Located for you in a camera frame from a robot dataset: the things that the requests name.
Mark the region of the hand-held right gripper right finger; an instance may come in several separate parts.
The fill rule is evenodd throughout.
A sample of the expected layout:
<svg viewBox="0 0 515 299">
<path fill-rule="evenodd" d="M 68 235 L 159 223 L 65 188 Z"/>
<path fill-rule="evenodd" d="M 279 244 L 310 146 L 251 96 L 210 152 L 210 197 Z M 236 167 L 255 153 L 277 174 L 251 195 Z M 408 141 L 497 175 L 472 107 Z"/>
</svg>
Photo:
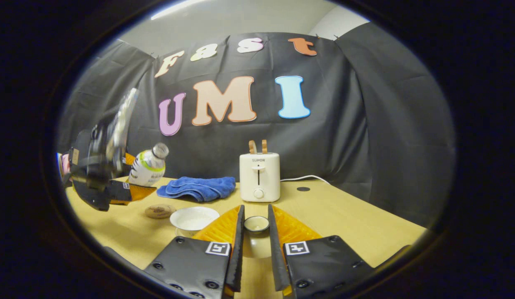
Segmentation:
<svg viewBox="0 0 515 299">
<path fill-rule="evenodd" d="M 339 236 L 321 236 L 277 206 L 268 206 L 272 273 L 283 299 L 320 299 L 374 272 Z"/>
</svg>

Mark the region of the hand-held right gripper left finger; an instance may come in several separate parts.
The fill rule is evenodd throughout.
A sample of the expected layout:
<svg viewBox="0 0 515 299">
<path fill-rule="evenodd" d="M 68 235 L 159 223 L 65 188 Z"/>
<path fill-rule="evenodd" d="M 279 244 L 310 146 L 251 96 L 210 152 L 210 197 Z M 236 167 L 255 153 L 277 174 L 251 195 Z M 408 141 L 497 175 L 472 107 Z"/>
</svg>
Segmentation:
<svg viewBox="0 0 515 299">
<path fill-rule="evenodd" d="M 202 299 L 233 299 L 242 289 L 245 207 L 237 206 L 193 237 L 176 236 L 145 272 Z"/>
</svg>

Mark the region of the clear water bottle white label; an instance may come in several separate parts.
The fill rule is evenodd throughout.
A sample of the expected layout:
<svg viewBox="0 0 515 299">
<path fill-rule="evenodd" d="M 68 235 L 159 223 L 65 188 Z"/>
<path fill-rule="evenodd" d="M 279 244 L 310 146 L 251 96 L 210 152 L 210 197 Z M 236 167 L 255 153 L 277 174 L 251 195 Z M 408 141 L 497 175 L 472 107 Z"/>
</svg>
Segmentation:
<svg viewBox="0 0 515 299">
<path fill-rule="evenodd" d="M 153 186 L 166 172 L 168 154 L 168 146 L 161 142 L 140 152 L 132 163 L 127 181 L 138 186 Z"/>
</svg>

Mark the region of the round brown coaster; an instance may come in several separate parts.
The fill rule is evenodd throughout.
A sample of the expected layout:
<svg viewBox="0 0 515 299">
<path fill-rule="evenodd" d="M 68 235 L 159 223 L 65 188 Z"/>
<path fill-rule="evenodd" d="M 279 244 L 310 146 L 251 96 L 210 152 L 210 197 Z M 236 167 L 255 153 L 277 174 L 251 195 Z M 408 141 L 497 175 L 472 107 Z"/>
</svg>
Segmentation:
<svg viewBox="0 0 515 299">
<path fill-rule="evenodd" d="M 168 204 L 156 204 L 146 208 L 144 213 L 151 219 L 168 219 L 176 210 L 174 206 Z"/>
</svg>

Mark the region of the cream ceramic teacup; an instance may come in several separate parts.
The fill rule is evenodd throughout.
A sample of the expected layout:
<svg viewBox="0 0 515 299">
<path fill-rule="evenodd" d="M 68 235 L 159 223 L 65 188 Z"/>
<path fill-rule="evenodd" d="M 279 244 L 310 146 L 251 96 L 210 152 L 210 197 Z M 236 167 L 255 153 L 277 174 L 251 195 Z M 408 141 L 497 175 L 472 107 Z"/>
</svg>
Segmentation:
<svg viewBox="0 0 515 299">
<path fill-rule="evenodd" d="M 182 208 L 172 213 L 169 220 L 176 237 L 193 237 L 220 217 L 219 212 L 207 207 Z"/>
</svg>

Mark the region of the cream teacup lid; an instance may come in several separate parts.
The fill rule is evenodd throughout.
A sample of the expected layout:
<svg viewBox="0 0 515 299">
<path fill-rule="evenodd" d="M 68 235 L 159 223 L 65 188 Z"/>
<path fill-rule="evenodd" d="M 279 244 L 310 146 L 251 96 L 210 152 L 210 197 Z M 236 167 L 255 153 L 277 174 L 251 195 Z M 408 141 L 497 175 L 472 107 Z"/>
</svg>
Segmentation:
<svg viewBox="0 0 515 299">
<path fill-rule="evenodd" d="M 271 256 L 269 220 L 264 216 L 251 216 L 244 220 L 243 256 L 265 259 Z"/>
</svg>

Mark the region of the blue folded towel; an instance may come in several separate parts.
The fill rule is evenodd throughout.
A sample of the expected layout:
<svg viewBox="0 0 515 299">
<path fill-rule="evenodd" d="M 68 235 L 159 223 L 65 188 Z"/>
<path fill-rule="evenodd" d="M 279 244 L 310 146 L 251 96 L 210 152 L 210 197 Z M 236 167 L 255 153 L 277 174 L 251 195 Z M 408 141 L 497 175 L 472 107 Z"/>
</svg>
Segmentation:
<svg viewBox="0 0 515 299">
<path fill-rule="evenodd" d="M 203 203 L 227 198 L 235 188 L 236 178 L 230 176 L 212 179 L 183 176 L 159 187 L 156 193 L 159 197 L 173 199 L 191 196 L 197 202 Z"/>
</svg>

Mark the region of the white toaster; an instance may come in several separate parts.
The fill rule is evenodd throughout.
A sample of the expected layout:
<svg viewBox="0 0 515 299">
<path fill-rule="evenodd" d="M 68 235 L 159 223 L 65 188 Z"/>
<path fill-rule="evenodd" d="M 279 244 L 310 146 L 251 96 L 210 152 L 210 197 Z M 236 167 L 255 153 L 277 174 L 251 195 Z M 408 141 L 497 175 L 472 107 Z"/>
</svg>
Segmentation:
<svg viewBox="0 0 515 299">
<path fill-rule="evenodd" d="M 245 202 L 278 201 L 281 196 L 278 153 L 240 155 L 239 191 Z"/>
</svg>

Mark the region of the black backdrop cloth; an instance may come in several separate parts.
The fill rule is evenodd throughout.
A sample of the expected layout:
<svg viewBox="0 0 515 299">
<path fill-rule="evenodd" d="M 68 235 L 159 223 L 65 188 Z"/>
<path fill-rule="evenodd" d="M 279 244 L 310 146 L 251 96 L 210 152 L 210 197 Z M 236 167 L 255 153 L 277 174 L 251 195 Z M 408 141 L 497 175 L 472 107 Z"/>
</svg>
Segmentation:
<svg viewBox="0 0 515 299">
<path fill-rule="evenodd" d="M 281 178 L 320 176 L 420 226 L 445 205 L 456 156 L 449 106 L 424 64 L 375 23 L 337 40 L 217 36 L 157 58 L 116 40 L 74 85 L 54 152 L 68 152 L 132 88 L 127 151 L 166 144 L 166 177 L 238 178 L 249 140 L 265 139 Z"/>
</svg>

